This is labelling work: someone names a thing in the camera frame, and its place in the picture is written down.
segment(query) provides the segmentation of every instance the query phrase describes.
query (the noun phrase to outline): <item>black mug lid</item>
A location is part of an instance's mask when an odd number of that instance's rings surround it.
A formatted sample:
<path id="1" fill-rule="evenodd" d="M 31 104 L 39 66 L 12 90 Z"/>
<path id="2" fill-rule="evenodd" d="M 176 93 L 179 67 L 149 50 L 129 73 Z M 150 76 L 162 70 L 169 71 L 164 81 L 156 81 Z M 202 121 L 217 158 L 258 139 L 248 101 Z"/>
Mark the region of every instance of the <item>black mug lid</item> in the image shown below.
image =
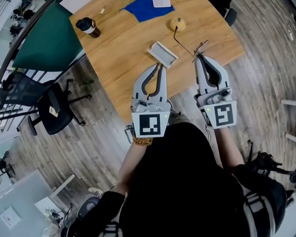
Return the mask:
<path id="1" fill-rule="evenodd" d="M 79 28 L 82 31 L 86 31 L 92 27 L 92 19 L 91 18 L 82 18 L 77 21 L 75 24 L 77 28 Z"/>

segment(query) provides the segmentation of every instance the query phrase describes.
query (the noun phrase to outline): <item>floor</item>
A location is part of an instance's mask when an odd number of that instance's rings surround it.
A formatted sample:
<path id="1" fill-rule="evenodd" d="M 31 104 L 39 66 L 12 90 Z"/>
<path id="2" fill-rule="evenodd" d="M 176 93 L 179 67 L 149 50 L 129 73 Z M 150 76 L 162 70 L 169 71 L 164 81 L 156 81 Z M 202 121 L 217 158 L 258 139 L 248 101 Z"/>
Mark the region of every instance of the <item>floor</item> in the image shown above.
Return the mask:
<path id="1" fill-rule="evenodd" d="M 296 168 L 296 144 L 284 137 L 296 134 L 296 107 L 282 106 L 281 99 L 296 100 L 296 26 L 287 0 L 233 0 L 238 12 L 234 31 L 241 40 L 246 55 L 225 68 L 238 105 L 238 124 L 232 135 L 248 158 L 248 139 L 255 143 L 254 153 L 272 154 L 285 169 Z M 57 135 L 49 136 L 43 126 L 37 126 L 33 137 L 26 122 L 21 125 L 22 136 L 11 151 L 21 178 L 38 168 L 48 183 L 59 186 L 72 173 L 77 178 L 65 188 L 60 197 L 78 205 L 90 186 L 108 190 L 114 185 L 117 172 L 129 143 L 124 124 L 102 89 L 87 58 L 81 60 L 61 79 L 73 78 L 73 96 L 86 93 L 92 100 L 73 105 L 87 122 L 85 127 L 71 123 Z M 183 111 L 203 132 L 205 123 L 193 96 L 196 87 L 173 97 L 175 109 Z M 211 131 L 211 145 L 218 156 L 216 140 Z M 289 187 L 287 177 L 273 175 Z"/>

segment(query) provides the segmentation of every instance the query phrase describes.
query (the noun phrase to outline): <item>round yellow object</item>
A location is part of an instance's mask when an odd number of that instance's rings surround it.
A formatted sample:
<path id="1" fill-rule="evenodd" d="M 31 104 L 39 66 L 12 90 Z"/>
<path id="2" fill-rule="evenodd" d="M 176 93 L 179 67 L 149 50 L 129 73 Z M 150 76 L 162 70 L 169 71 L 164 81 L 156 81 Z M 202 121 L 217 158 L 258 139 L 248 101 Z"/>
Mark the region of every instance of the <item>round yellow object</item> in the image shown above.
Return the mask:
<path id="1" fill-rule="evenodd" d="M 176 26 L 178 27 L 177 32 L 182 32 L 186 27 L 186 23 L 185 23 L 184 19 L 182 19 L 182 18 L 174 18 L 174 19 L 172 19 L 171 22 L 170 22 L 171 29 L 173 31 L 175 31 Z"/>

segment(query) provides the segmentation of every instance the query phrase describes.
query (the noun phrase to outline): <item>green cloth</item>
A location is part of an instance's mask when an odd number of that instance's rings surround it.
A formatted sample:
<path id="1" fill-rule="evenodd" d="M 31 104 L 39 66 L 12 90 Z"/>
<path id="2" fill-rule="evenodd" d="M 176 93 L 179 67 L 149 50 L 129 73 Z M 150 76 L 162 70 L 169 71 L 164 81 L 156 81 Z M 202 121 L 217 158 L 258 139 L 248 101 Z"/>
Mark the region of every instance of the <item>green cloth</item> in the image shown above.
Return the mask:
<path id="1" fill-rule="evenodd" d="M 13 67 L 65 71 L 82 46 L 70 23 L 71 13 L 55 1 L 28 34 Z"/>

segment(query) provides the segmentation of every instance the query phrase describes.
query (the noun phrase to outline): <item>blue cloth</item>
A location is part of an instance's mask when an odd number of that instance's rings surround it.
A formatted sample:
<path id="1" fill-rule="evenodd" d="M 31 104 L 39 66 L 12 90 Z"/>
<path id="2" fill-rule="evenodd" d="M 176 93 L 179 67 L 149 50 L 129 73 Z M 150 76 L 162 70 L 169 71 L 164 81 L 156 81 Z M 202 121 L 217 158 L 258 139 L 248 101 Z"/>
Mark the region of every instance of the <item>blue cloth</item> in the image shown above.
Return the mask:
<path id="1" fill-rule="evenodd" d="M 125 10 L 133 13 L 139 22 L 160 17 L 174 11 L 174 7 L 155 8 L 152 0 L 135 0 Z"/>

